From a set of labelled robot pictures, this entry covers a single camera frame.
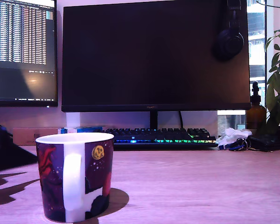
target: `computer monitor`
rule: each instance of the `computer monitor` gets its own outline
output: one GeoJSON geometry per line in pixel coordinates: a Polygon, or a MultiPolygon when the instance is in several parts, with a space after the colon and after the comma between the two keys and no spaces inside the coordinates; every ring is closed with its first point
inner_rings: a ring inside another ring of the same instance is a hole
{"type": "Polygon", "coordinates": [[[230,6],[174,0],[65,7],[62,111],[250,108],[245,0],[236,14],[242,50],[230,60],[214,54],[218,34],[233,22],[230,6]]]}
{"type": "Polygon", "coordinates": [[[0,0],[0,106],[57,106],[56,0],[0,0]]]}

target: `purple mug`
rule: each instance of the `purple mug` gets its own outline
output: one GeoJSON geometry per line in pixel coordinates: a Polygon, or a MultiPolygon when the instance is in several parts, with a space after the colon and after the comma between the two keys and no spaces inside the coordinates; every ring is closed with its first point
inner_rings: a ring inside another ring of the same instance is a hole
{"type": "Polygon", "coordinates": [[[113,135],[68,133],[36,139],[45,216],[81,222],[109,205],[113,135]]]}

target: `black headphones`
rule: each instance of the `black headphones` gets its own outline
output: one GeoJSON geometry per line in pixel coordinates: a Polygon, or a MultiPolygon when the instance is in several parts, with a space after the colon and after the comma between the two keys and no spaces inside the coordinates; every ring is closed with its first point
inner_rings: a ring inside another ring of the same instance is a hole
{"type": "Polygon", "coordinates": [[[227,61],[237,55],[243,48],[244,38],[239,32],[237,11],[241,10],[241,0],[227,0],[228,11],[232,12],[229,29],[219,33],[215,44],[214,54],[220,61],[227,61]]]}

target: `keyboard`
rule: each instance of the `keyboard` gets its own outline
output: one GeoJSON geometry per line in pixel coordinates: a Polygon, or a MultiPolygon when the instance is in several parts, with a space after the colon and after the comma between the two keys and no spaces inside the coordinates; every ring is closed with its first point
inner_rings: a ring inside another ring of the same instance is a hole
{"type": "Polygon", "coordinates": [[[151,149],[191,149],[217,147],[216,138],[204,128],[135,128],[107,129],[103,131],[114,135],[114,150],[136,148],[151,149]]]}

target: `brown glass bottle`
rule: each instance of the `brown glass bottle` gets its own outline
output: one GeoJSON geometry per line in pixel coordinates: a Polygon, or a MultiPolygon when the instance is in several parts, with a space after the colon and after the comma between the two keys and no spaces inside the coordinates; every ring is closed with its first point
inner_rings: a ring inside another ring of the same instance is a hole
{"type": "Polygon", "coordinates": [[[251,99],[251,109],[246,112],[246,128],[249,129],[252,134],[259,132],[263,122],[266,121],[266,108],[260,105],[260,96],[258,95],[258,83],[253,83],[253,96],[251,99]]]}

